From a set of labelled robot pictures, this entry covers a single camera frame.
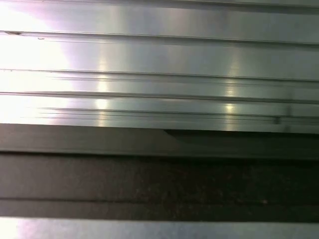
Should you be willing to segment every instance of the shiny metal strip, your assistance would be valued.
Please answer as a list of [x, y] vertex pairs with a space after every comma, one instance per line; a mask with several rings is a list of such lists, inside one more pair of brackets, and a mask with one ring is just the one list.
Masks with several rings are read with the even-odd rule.
[[188, 223], [0, 218], [5, 239], [317, 239], [317, 224]]
[[79, 109], [130, 112], [166, 112], [192, 114], [227, 114], [256, 116], [285, 116], [287, 105], [280, 103], [219, 102], [192, 99], [161, 98], [63, 98], [0, 95], [0, 109], [7, 116], [36, 109]]
[[0, 68], [318, 80], [317, 49], [0, 38]]
[[[225, 84], [209, 82], [175, 82], [163, 79], [152, 81], [126, 79], [68, 79], [44, 77], [37, 74], [20, 75], [1, 74], [0, 92], [3, 93], [37, 93], [100, 96], [149, 96], [170, 98], [244, 98], [259, 100], [291, 100], [290, 87], [239, 85], [225, 79]], [[301, 100], [307, 100], [307, 94], [299, 91]]]
[[255, 122], [245, 122], [245, 124], [227, 123], [205, 123], [201, 120], [194, 121], [169, 121], [153, 119], [130, 119], [120, 117], [119, 119], [74, 119], [61, 117], [19, 117], [2, 120], [0, 123], [19, 123], [19, 124], [45, 124], [45, 125], [70, 125], [70, 126], [98, 126], [98, 127], [129, 127], [129, 128], [153, 128], [153, 129], [185, 129], [185, 130], [219, 130], [219, 131], [247, 131], [247, 132], [288, 132], [284, 125], [259, 124]]
[[[195, 8], [174, 2], [180, 4], [169, 7], [158, 1], [154, 7], [134, 1], [1, 1], [0, 30], [319, 43], [316, 14], [253, 12], [217, 5]], [[216, 2], [280, 4], [277, 0]], [[315, 1], [281, 2], [319, 6]]]
[[[42, 2], [43, 0], [6, 0], [6, 1], [26, 1], [26, 2]], [[45, 2], [116, 2], [117, 0], [46, 0]], [[143, 0], [121, 0], [122, 2], [130, 1], [134, 3], [146, 3]], [[158, 2], [193, 2], [193, 3], [212, 3], [212, 4], [230, 4], [230, 5], [248, 5], [248, 6], [282, 6], [282, 7], [308, 7], [317, 8], [319, 3], [317, 0], [157, 0]]]

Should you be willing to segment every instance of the metal bar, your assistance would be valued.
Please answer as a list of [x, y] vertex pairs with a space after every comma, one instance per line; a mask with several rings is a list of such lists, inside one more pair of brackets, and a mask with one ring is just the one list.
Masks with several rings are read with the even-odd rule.
[[[152, 2], [1, 1], [0, 30], [319, 43], [316, 14], [253, 12], [216, 5], [196, 8], [182, 1], [172, 1], [180, 3], [173, 7], [158, 1], [152, 7]], [[277, 0], [211, 2], [281, 4]], [[316, 0], [281, 2], [319, 6]]]
[[0, 236], [6, 239], [316, 239], [316, 224], [276, 223], [167, 223], [58, 219], [0, 218]]

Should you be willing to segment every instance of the dark gray surface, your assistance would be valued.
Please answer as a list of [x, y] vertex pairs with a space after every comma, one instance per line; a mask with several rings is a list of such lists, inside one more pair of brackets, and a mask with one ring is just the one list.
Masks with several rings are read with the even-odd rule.
[[319, 137], [293, 134], [0, 124], [0, 151], [318, 159]]

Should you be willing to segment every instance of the aluminum profile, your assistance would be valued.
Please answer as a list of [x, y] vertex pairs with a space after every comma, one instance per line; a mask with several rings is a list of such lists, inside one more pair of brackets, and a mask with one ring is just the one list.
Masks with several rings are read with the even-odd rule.
[[0, 1], [0, 122], [319, 133], [317, 1]]

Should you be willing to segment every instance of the gray metal panel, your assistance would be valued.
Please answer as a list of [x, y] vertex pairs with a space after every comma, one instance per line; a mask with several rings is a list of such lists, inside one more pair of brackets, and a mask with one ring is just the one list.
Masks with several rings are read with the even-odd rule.
[[319, 3], [204, 1], [0, 1], [0, 122], [309, 132]]
[[0, 218], [6, 239], [317, 239], [316, 224], [173, 223]]
[[181, 3], [1, 3], [0, 29], [119, 35], [200, 37], [233, 40], [319, 42], [318, 15], [252, 12]]
[[225, 115], [285, 116], [287, 106], [278, 103], [226, 103], [188, 99], [161, 98], [62, 98], [0, 95], [0, 109], [13, 114], [23, 109], [79, 109], [101, 111], [166, 112]]
[[49, 42], [21, 36], [3, 36], [0, 41], [2, 69], [319, 78], [317, 49], [218, 43]]

